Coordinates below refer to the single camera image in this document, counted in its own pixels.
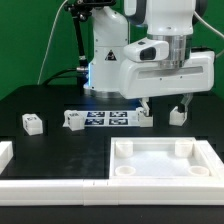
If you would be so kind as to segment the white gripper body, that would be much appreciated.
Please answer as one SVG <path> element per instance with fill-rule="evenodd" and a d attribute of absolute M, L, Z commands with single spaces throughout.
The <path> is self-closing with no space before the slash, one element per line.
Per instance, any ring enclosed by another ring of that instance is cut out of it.
<path fill-rule="evenodd" d="M 126 99 L 208 91 L 214 84 L 214 52 L 195 52 L 178 69 L 160 68 L 157 62 L 126 59 L 120 68 L 119 92 Z"/>

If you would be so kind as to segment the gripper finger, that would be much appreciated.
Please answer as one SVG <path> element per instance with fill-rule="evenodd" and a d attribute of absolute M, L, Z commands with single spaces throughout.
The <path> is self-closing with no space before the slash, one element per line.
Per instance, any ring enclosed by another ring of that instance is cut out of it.
<path fill-rule="evenodd" d="M 140 104 L 143 108 L 143 113 L 146 117 L 150 116 L 150 107 L 148 105 L 149 102 L 149 98 L 148 97 L 144 97 L 140 99 Z"/>
<path fill-rule="evenodd" d="M 178 105 L 178 112 L 185 113 L 188 111 L 188 106 L 193 99 L 192 93 L 186 93 L 183 95 L 183 99 L 181 100 L 180 104 Z"/>

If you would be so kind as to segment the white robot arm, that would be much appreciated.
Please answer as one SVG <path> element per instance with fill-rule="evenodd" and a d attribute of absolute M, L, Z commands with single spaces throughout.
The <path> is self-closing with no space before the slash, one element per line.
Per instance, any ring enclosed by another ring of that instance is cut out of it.
<path fill-rule="evenodd" d="M 192 45 L 196 23 L 208 0 L 124 0 L 124 13 L 95 6 L 94 56 L 86 91 L 141 102 L 139 114 L 150 115 L 151 97 L 182 94 L 187 111 L 195 92 L 214 84 L 214 51 Z"/>

